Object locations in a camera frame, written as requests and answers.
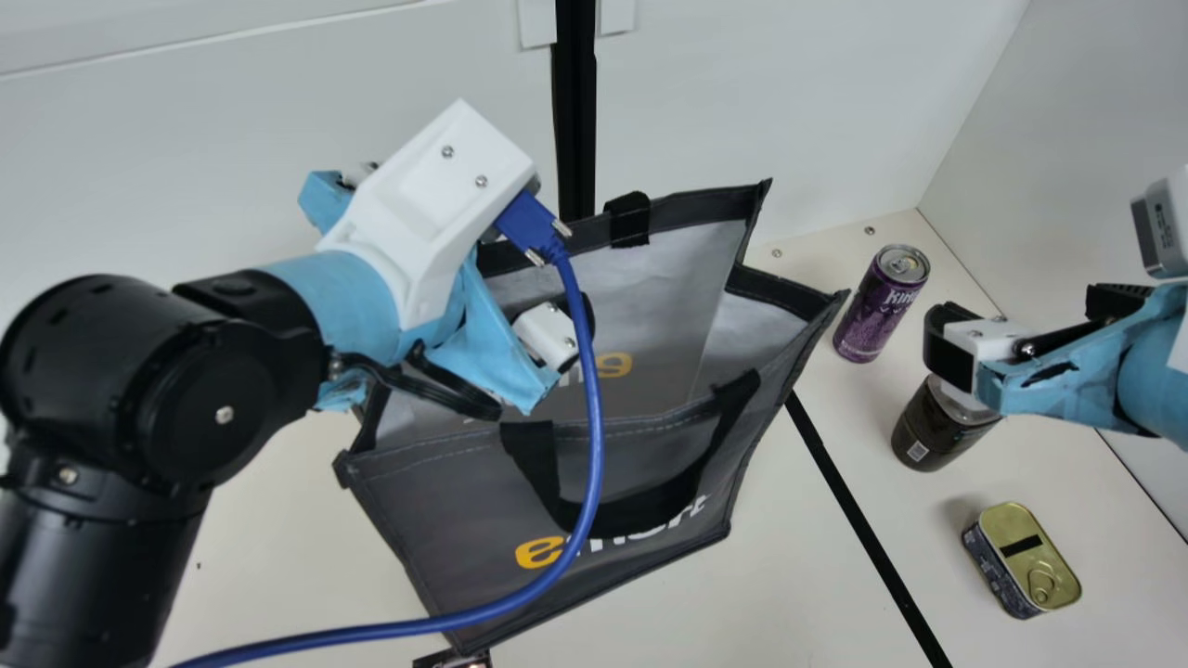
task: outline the purple can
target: purple can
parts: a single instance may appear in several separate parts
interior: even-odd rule
[[[838,354],[857,363],[879,357],[929,271],[928,258],[918,248],[892,245],[879,251],[833,335]]]

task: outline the white wall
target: white wall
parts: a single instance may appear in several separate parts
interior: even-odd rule
[[[424,0],[0,0],[0,74]]]
[[[1026,0],[640,0],[600,39],[598,198],[775,177],[756,240],[920,202]]]
[[[171,285],[310,252],[305,174],[383,159],[460,96],[554,202],[549,53],[520,51],[516,0],[0,75],[0,328],[83,273]]]
[[[1188,4],[1034,0],[921,212],[1010,317],[1083,320],[1146,283],[1129,202],[1188,163]],[[1106,440],[1188,535],[1188,453]]]

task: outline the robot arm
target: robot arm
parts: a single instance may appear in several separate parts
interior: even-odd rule
[[[457,102],[358,185],[311,175],[315,254],[172,291],[89,276],[26,307],[0,341],[0,664],[147,664],[214,487],[307,410],[360,399],[364,371],[494,417],[479,387],[531,410],[576,352],[525,346],[573,322],[552,314],[522,342],[473,257],[524,215],[532,176]],[[403,377],[410,351],[451,387]]]
[[[1131,206],[1148,272],[1188,275],[1188,168]],[[1036,335],[956,304],[928,311],[924,363],[1001,415],[1035,414],[1146,436],[1188,450],[1188,368],[1176,349],[1188,282],[1091,285],[1088,322]]]

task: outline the gray shopping bag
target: gray shopping bag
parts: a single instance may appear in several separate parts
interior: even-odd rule
[[[449,634],[459,651],[729,534],[750,455],[847,295],[741,264],[769,188],[637,193],[570,225],[607,416],[602,503],[564,578],[529,606]],[[507,244],[481,247],[479,267],[510,317],[563,301],[556,272]],[[506,595],[560,555],[587,477],[581,383],[575,366],[532,415],[510,409],[499,424],[372,391],[335,470],[430,613]]]

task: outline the bag strap loop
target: bag strap loop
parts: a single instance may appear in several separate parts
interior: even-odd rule
[[[714,387],[718,426],[709,446],[693,464],[672,478],[631,496],[599,505],[592,538],[613,538],[643,534],[681,513],[697,496],[706,465],[721,449],[747,402],[759,390],[759,373],[753,368],[721,387]],[[507,422],[499,426],[504,450],[511,455],[544,509],[564,531],[573,531],[581,504],[561,498],[557,473],[557,441],[552,422]]]
[[[611,200],[602,207],[611,214],[611,247],[646,246],[652,220],[652,201],[639,190]]]

